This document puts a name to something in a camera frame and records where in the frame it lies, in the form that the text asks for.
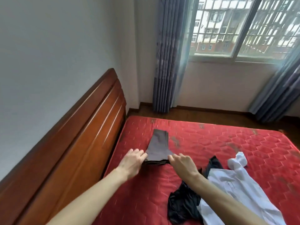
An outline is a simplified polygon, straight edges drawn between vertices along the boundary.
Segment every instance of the black garment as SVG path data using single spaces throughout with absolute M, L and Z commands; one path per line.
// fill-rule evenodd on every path
M 209 160 L 204 172 L 201 169 L 198 171 L 207 178 L 212 168 L 223 169 L 216 156 Z M 168 220 L 172 224 L 182 224 L 188 219 L 194 219 L 203 223 L 203 218 L 197 209 L 200 200 L 201 196 L 196 194 L 182 181 L 179 188 L 174 193 L 170 193 L 168 199 Z
M 167 131 L 154 129 L 152 138 L 145 151 L 148 156 L 145 164 L 166 164 L 170 163 L 168 155 L 173 155 L 169 150 L 169 133 Z

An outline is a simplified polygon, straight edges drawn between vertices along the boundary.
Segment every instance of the forearm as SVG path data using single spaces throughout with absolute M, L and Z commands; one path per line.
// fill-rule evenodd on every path
M 93 185 L 54 218 L 47 225 L 90 225 L 112 197 L 126 181 L 126 177 L 117 169 Z
M 187 184 L 200 195 L 225 224 L 267 225 L 255 213 L 230 195 L 221 191 L 202 175 L 191 177 Z

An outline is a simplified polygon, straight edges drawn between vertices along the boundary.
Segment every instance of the person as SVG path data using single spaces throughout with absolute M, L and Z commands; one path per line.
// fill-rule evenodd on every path
M 47 225 L 90 225 L 96 216 L 127 180 L 138 174 L 147 154 L 130 149 L 118 167 L 93 185 L 54 216 Z M 186 155 L 169 155 L 170 164 L 177 175 L 214 210 L 225 224 L 266 225 L 267 223 L 242 203 L 210 183 L 198 171 L 193 160 Z

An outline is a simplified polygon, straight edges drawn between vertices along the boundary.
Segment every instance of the person's left arm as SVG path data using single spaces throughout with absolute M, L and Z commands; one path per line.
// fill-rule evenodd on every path
M 47 225 L 92 224 L 120 185 L 138 174 L 146 158 L 143 150 L 130 149 L 117 168 L 68 204 Z

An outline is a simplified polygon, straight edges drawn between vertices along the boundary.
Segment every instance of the bed frame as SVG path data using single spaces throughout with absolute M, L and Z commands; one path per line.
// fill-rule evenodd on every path
M 99 181 L 125 106 L 120 81 L 109 69 L 0 182 L 0 223 L 43 225 Z

